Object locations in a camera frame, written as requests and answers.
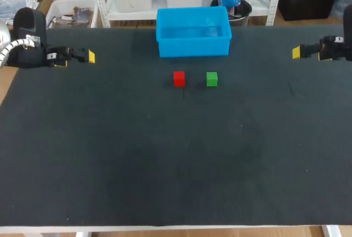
block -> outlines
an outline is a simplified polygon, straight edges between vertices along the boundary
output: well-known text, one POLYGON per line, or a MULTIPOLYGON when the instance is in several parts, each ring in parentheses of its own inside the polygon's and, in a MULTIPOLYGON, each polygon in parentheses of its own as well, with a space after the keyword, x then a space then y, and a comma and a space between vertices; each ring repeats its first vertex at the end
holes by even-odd
POLYGON ((207 87, 217 87, 218 86, 218 73, 207 72, 207 87))
POLYGON ((184 87, 185 85, 186 79, 184 71, 174 71, 174 86, 184 87))
POLYGON ((292 49, 292 59, 298 59, 301 57, 301 47, 296 47, 292 49))

white cable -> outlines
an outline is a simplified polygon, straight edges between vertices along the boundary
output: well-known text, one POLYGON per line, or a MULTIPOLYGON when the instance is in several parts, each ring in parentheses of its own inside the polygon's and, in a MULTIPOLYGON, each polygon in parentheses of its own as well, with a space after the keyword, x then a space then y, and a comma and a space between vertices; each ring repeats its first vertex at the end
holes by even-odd
POLYGON ((18 39, 15 40, 7 45, 4 49, 2 49, 0 53, 0 68, 5 65, 5 62, 3 62, 6 58, 6 56, 10 53, 10 51, 15 48, 16 46, 30 46, 34 47, 34 42, 30 39, 18 39))

wooden floor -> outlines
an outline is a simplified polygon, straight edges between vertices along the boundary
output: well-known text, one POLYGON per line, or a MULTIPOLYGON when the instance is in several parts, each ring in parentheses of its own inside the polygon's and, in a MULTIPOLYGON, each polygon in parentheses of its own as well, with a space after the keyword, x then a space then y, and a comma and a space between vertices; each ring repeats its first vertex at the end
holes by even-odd
MULTIPOLYGON (((253 17, 249 25, 265 25, 266 17, 253 17)), ((323 20, 284 21, 280 13, 276 15, 274 25, 311 25, 311 24, 340 24, 341 20, 328 18, 323 20)), ((118 27, 151 27, 155 21, 120 21, 114 22, 118 27)), ((340 226, 343 237, 352 237, 352 226, 340 226)), ((94 237, 323 237, 321 227, 279 227, 252 229, 214 229, 214 230, 172 230, 147 232, 115 232, 94 233, 94 237)), ((74 237, 75 234, 61 234, 62 237, 74 237)), ((21 234, 0 234, 0 237, 23 237, 21 234)))

trash can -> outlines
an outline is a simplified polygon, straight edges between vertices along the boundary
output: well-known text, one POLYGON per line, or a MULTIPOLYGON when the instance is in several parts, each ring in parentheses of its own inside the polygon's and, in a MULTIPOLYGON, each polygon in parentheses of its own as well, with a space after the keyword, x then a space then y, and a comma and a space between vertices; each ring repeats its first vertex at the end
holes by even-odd
MULTIPOLYGON (((213 0, 210 6, 219 6, 218 0, 213 0)), ((236 16, 229 14, 230 26, 247 26, 249 15, 252 12, 252 6, 245 0, 241 0, 239 13, 236 16)))

paper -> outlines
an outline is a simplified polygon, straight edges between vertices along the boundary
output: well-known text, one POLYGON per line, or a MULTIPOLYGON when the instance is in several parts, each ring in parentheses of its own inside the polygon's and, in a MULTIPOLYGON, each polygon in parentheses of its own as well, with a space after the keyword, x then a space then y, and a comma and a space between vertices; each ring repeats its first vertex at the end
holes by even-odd
POLYGON ((0 20, 13 24, 13 18, 19 9, 24 7, 36 9, 38 6, 37 0, 0 0, 0 20))

